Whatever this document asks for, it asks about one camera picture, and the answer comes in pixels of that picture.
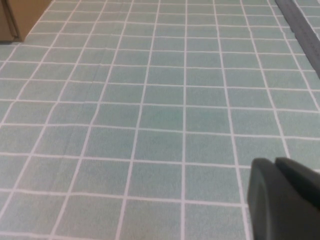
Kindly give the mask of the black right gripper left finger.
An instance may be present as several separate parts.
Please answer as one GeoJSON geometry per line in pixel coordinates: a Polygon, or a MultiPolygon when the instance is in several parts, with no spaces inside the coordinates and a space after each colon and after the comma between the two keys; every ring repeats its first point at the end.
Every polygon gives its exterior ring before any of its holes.
{"type": "Polygon", "coordinates": [[[296,192],[275,161],[252,161],[247,204],[255,240],[320,238],[320,209],[296,192]]]}

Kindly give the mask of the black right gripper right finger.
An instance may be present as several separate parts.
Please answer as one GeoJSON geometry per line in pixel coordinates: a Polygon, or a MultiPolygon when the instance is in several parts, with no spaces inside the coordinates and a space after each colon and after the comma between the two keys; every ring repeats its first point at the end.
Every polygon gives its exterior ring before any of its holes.
{"type": "Polygon", "coordinates": [[[320,209],[320,174],[299,162],[278,157],[275,165],[295,191],[318,210],[320,209]]]}

